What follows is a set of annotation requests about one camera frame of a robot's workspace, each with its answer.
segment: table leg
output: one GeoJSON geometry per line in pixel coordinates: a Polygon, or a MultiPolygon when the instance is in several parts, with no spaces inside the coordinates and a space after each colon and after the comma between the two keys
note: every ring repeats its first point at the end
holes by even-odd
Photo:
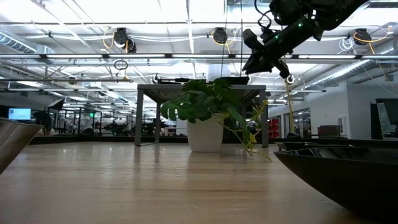
{"type": "Polygon", "coordinates": [[[141,146],[142,131],[142,108],[144,106],[144,90],[138,90],[137,94],[137,116],[136,116],[136,133],[134,135],[134,145],[141,146]]]}
{"type": "Polygon", "coordinates": [[[155,120],[155,142],[160,139],[160,103],[156,104],[156,120],[155,120]]]}
{"type": "MultiPolygon", "coordinates": [[[[264,90],[260,91],[260,105],[263,105],[263,101],[267,100],[266,92],[264,90]]],[[[261,118],[261,140],[262,147],[268,147],[268,104],[264,108],[263,114],[260,116],[261,118]]]]}

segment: white pot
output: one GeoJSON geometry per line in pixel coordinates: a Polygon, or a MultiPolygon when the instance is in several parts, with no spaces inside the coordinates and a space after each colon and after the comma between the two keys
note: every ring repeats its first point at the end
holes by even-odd
{"type": "Polygon", "coordinates": [[[222,115],[213,115],[206,121],[196,120],[195,124],[187,121],[187,135],[192,152],[220,152],[223,142],[224,127],[222,115]]]}

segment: metal frame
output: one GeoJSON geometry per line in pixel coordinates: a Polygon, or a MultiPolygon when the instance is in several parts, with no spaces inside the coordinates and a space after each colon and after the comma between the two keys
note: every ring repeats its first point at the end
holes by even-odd
{"type": "MultiPolygon", "coordinates": [[[[144,94],[154,100],[156,104],[156,120],[155,120],[155,142],[160,139],[160,105],[174,96],[181,94],[183,85],[176,84],[160,84],[160,85],[138,85],[137,94],[137,116],[136,116],[136,134],[134,139],[135,146],[141,146],[142,136],[142,109],[144,107],[144,94]]],[[[232,89],[241,95],[241,103],[244,105],[248,101],[260,95],[260,102],[262,106],[263,100],[267,100],[265,85],[232,85],[232,89]]],[[[262,147],[268,147],[268,106],[263,114],[261,114],[261,139],[262,147]]]]}

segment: black bowl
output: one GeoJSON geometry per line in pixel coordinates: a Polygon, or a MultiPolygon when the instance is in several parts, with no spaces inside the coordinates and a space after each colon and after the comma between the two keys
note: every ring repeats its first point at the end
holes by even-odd
{"type": "Polygon", "coordinates": [[[341,206],[378,219],[396,217],[398,149],[323,147],[275,155],[294,174],[341,206]]]}

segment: yellow cable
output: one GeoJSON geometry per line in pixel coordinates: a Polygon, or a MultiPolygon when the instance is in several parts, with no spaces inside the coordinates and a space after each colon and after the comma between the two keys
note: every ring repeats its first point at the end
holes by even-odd
{"type": "Polygon", "coordinates": [[[373,47],[372,47],[372,44],[369,43],[369,46],[370,46],[370,48],[371,48],[371,50],[372,50],[372,53],[375,55],[374,50],[373,50],[373,47]]]}
{"type": "Polygon", "coordinates": [[[231,54],[231,51],[229,50],[229,45],[228,44],[226,44],[226,48],[228,50],[228,53],[231,54]]]}
{"type": "Polygon", "coordinates": [[[292,99],[289,91],[289,85],[287,84],[287,80],[285,80],[285,84],[286,84],[287,102],[289,103],[290,131],[294,132],[292,99]]]}
{"type": "Polygon", "coordinates": [[[231,40],[231,42],[229,42],[229,43],[225,43],[225,44],[219,44],[219,43],[217,43],[216,42],[216,40],[214,39],[214,31],[211,33],[211,38],[213,39],[213,41],[214,41],[214,43],[216,43],[217,45],[229,45],[229,44],[232,44],[233,42],[234,42],[234,40],[231,40]]]}
{"type": "Polygon", "coordinates": [[[388,36],[388,32],[389,31],[390,31],[390,27],[388,27],[388,31],[387,31],[386,35],[384,37],[380,38],[380,39],[377,39],[377,40],[362,40],[362,39],[359,39],[359,38],[356,37],[356,34],[358,34],[357,32],[354,34],[354,38],[359,40],[359,41],[365,42],[365,43],[374,43],[374,42],[377,42],[377,41],[380,41],[380,40],[384,40],[388,36]]]}
{"type": "MultiPolygon", "coordinates": [[[[372,53],[375,55],[375,52],[374,52],[374,49],[373,49],[371,43],[369,43],[369,46],[370,46],[370,48],[371,48],[371,50],[372,50],[372,53]]],[[[381,67],[380,63],[377,63],[377,64],[379,65],[379,67],[380,67],[381,70],[383,71],[384,77],[386,78],[386,80],[387,80],[387,82],[388,82],[389,79],[388,79],[388,77],[387,77],[386,71],[384,70],[384,68],[381,67]]],[[[391,87],[393,87],[393,89],[395,89],[395,90],[398,91],[398,88],[397,88],[394,84],[392,84],[392,83],[390,83],[390,82],[388,82],[388,84],[390,84],[391,87]]]]}
{"type": "Polygon", "coordinates": [[[104,43],[104,46],[105,46],[107,49],[111,49],[111,48],[113,47],[114,32],[113,32],[113,34],[112,34],[112,44],[111,44],[111,46],[108,46],[108,45],[106,45],[106,43],[105,43],[105,35],[106,35],[106,31],[107,31],[107,30],[108,30],[108,28],[105,27],[104,38],[102,39],[102,41],[103,41],[103,43],[104,43]]]}

